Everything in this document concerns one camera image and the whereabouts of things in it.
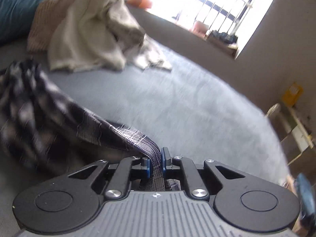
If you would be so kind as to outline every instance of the window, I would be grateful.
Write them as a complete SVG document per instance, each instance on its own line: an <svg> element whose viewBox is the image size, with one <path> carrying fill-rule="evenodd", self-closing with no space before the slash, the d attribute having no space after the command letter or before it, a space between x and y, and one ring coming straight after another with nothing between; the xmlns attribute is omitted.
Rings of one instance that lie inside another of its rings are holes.
<svg viewBox="0 0 316 237"><path fill-rule="evenodd" d="M209 31L235 33L252 0L152 0L154 14L187 29L196 21Z"/></svg>

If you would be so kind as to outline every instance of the blue pillow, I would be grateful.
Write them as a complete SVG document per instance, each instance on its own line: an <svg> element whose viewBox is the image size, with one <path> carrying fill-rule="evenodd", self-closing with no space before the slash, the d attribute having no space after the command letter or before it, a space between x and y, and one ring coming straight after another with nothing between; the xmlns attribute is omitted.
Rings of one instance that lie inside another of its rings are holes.
<svg viewBox="0 0 316 237"><path fill-rule="evenodd" d="M28 35L43 0L0 0L0 43Z"/></svg>

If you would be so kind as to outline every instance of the orange object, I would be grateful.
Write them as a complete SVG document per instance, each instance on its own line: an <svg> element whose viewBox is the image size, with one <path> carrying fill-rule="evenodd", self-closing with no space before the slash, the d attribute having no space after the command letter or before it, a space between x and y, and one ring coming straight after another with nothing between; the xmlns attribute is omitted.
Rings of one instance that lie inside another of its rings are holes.
<svg viewBox="0 0 316 237"><path fill-rule="evenodd" d="M293 107L293 105L297 102L298 98L301 96L302 93L303 88L294 82L282 96L282 101L287 106Z"/></svg>
<svg viewBox="0 0 316 237"><path fill-rule="evenodd" d="M126 3L141 9L150 9L153 6L151 0L127 0Z"/></svg>
<svg viewBox="0 0 316 237"><path fill-rule="evenodd" d="M193 25L193 28L190 29L190 31L193 33L193 34L196 34L197 36L201 37L201 38L204 38L208 29L209 29L210 26L204 24L203 22L197 20L194 25Z"/></svg>

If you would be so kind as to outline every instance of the gray mattress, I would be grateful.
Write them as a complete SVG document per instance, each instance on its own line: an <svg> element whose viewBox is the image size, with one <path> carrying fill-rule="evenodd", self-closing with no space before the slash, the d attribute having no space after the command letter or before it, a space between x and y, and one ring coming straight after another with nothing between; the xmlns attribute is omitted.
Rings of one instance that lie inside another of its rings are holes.
<svg viewBox="0 0 316 237"><path fill-rule="evenodd" d="M160 47L172 72L141 71L129 65L123 72L101 69L48 75L80 105L141 130L159 147L167 146L172 156L195 163L214 159L275 183L284 179L287 162L262 111L199 65ZM26 40L2 46L0 69L28 56ZM35 58L48 71L46 55ZM0 155L0 236L18 230L11 212L14 196L42 179Z"/></svg>

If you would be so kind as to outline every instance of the woven fabric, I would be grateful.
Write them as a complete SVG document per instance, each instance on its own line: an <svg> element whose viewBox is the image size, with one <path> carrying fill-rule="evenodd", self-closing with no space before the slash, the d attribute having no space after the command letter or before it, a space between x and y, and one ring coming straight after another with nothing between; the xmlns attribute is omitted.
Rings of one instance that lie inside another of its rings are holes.
<svg viewBox="0 0 316 237"><path fill-rule="evenodd" d="M158 146L137 129L111 123L80 107L33 60L12 63L0 76L0 137L3 150L28 168L61 175L97 159L151 159L149 191L169 190Z"/></svg>
<svg viewBox="0 0 316 237"><path fill-rule="evenodd" d="M27 51L47 51L49 42L58 25L66 17L67 10L75 0L44 0L35 12L27 38Z"/></svg>

